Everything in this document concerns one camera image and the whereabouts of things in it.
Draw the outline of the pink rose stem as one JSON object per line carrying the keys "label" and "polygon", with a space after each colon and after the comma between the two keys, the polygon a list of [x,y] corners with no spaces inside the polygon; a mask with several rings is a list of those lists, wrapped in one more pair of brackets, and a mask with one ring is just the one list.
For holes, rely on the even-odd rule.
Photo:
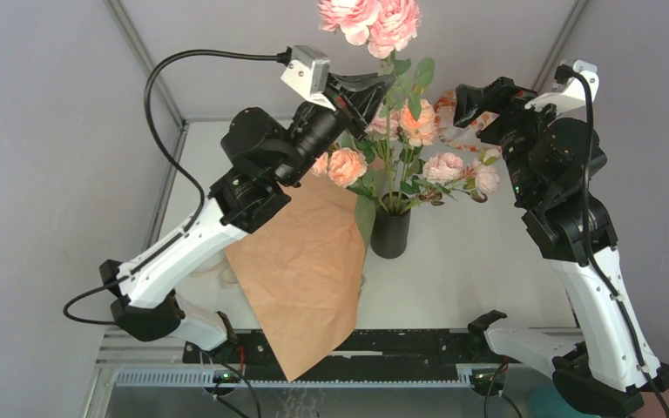
{"label": "pink rose stem", "polygon": [[375,153],[382,162],[385,176],[385,191],[394,191],[395,163],[394,145],[398,139],[398,114],[390,111],[385,104],[380,104],[366,132],[375,143]]}

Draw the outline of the peach rose stem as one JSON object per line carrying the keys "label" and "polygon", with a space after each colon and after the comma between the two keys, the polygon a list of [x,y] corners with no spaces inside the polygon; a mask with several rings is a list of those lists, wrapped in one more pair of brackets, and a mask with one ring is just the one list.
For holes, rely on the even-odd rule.
{"label": "peach rose stem", "polygon": [[437,137],[436,113],[427,99],[421,98],[414,102],[415,107],[406,105],[400,114],[402,152],[402,178],[404,182],[411,178],[412,165],[418,159],[424,146],[433,145]]}

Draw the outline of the pink flower bouquet green wrap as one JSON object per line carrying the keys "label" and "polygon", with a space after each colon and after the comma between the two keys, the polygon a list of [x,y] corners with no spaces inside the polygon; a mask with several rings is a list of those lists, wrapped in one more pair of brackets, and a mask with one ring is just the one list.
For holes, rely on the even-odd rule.
{"label": "pink flower bouquet green wrap", "polygon": [[[397,57],[397,53],[403,51],[417,36],[422,20],[420,7],[415,1],[320,1],[318,12],[321,30],[340,33],[349,44],[366,47],[368,53],[380,62],[379,74],[395,76],[395,84],[388,91],[383,104],[398,114],[393,192],[400,192],[403,168],[400,154],[403,145],[399,117],[406,105],[414,108],[414,102],[418,103],[424,98],[424,92],[434,79],[436,67],[431,57],[422,59],[416,66],[408,59]],[[367,132],[361,139],[346,135],[329,152],[343,147],[362,152],[369,163],[377,157],[375,143]],[[383,195],[391,193],[386,192],[385,188]]]}

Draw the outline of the peach pink flower stem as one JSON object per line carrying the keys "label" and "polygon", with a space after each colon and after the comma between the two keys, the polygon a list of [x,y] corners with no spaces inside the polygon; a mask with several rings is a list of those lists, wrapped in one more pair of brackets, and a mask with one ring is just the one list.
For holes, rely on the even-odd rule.
{"label": "peach pink flower stem", "polygon": [[307,171],[307,174],[315,177],[327,177],[335,185],[386,209],[382,198],[378,197],[377,185],[377,177],[384,173],[385,164],[380,158],[375,157],[369,163],[362,152],[349,147],[322,153]]}

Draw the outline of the pale pink flower stem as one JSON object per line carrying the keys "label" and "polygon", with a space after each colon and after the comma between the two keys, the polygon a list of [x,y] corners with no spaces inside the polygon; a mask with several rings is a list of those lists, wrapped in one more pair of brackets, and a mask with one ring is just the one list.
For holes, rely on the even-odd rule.
{"label": "pale pink flower stem", "polygon": [[403,159],[404,173],[400,183],[399,210],[406,212],[421,204],[441,206],[446,198],[460,194],[483,203],[499,187],[496,163],[498,149],[484,149],[470,162],[453,152],[439,152],[423,159],[413,150]]}

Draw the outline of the orange wrapping paper sheet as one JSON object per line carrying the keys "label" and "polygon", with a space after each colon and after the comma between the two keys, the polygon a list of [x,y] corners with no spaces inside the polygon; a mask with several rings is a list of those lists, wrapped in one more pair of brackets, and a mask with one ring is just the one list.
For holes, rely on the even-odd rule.
{"label": "orange wrapping paper sheet", "polygon": [[225,250],[287,381],[354,331],[367,251],[357,194],[306,174],[291,201]]}

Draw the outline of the cream printed ribbon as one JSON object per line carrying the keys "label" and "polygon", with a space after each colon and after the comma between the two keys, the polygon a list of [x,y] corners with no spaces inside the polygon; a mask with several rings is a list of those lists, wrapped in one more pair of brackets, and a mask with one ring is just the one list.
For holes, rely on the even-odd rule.
{"label": "cream printed ribbon", "polygon": [[213,254],[196,267],[189,276],[193,278],[215,278],[223,287],[234,287],[240,284],[223,252]]}

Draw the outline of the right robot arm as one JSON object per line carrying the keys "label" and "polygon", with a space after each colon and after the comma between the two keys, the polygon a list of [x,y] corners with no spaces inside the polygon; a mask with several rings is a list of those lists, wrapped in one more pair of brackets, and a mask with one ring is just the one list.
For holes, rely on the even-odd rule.
{"label": "right robot arm", "polygon": [[502,150],[515,205],[542,257],[560,279],[583,335],[569,342],[509,322],[493,310],[469,326],[469,351],[481,362],[498,355],[549,377],[577,411],[629,417],[644,393],[669,389],[669,364],[647,343],[625,289],[618,237],[605,206],[591,196],[591,177],[607,161],[590,111],[599,87],[592,70],[561,66],[555,91],[539,94],[499,78],[456,88],[454,123],[465,127],[485,112],[496,119],[479,139]]}

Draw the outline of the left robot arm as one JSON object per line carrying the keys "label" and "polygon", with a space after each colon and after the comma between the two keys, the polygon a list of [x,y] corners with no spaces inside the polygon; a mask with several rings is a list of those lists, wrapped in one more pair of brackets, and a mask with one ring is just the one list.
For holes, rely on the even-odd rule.
{"label": "left robot arm", "polygon": [[394,83],[389,74],[331,74],[324,88],[328,106],[302,103],[290,126],[259,107],[238,113],[221,140],[231,169],[201,193],[200,207],[134,259],[101,265],[104,283],[117,296],[115,324],[140,341],[173,336],[218,363],[230,361],[238,341],[228,318],[183,302],[176,286],[271,220],[290,200],[286,189],[299,186],[343,132],[362,136]]}

